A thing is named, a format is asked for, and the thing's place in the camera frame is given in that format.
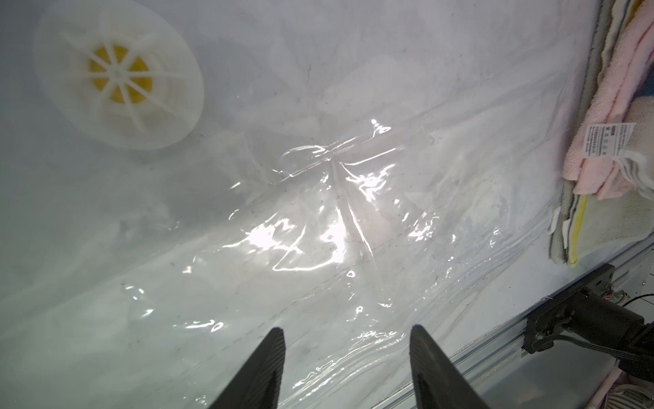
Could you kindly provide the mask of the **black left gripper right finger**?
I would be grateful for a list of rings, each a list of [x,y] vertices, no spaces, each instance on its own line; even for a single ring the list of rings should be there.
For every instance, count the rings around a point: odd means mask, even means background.
[[[421,325],[410,332],[410,367],[417,408],[489,409]]]

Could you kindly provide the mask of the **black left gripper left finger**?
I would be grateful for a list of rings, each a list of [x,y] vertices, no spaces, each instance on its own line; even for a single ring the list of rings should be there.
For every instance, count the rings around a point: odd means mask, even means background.
[[[274,327],[209,408],[276,409],[285,351],[284,331]]]

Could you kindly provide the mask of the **clear plastic vacuum bag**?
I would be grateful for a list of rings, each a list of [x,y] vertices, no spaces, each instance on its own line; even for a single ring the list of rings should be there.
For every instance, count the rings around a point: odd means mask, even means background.
[[[85,136],[1,4],[1,405],[205,408],[273,327],[284,408],[369,408],[572,280],[548,256],[596,1],[135,1],[182,141]]]

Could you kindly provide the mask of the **blue and beige towel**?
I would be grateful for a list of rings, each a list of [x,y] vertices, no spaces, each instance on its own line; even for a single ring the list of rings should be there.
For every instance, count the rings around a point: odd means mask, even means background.
[[[623,178],[653,201],[653,70],[635,93],[625,121],[635,127],[618,156],[618,166]]]

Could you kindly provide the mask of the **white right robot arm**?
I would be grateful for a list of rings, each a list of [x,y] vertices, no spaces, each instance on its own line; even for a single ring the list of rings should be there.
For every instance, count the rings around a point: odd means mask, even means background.
[[[591,344],[631,354],[619,368],[632,377],[653,381],[653,325],[625,307],[593,293],[577,293],[566,309],[567,330]]]

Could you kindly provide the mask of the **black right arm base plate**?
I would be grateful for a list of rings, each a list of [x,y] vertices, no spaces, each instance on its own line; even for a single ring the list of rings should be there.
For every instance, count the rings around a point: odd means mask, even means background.
[[[579,295],[601,296],[611,288],[616,267],[604,263],[572,282],[569,286],[549,296],[526,316],[526,331],[522,349],[529,354],[542,351],[534,343],[563,331],[563,324],[572,317],[573,298]]]

